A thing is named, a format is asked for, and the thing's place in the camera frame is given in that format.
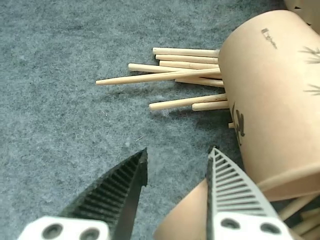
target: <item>felt surface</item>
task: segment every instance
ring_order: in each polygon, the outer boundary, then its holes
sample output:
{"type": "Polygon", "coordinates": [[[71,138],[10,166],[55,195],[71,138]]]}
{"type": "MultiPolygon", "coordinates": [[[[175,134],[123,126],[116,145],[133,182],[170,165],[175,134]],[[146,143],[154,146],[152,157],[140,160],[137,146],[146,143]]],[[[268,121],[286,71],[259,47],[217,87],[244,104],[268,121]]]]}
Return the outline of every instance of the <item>felt surface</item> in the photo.
{"type": "Polygon", "coordinates": [[[132,239],[152,239],[204,177],[216,144],[241,157],[228,110],[150,112],[148,104],[222,93],[172,81],[95,86],[156,64],[152,47],[216,49],[281,0],[2,0],[0,239],[56,215],[92,181],[148,147],[132,239]]]}

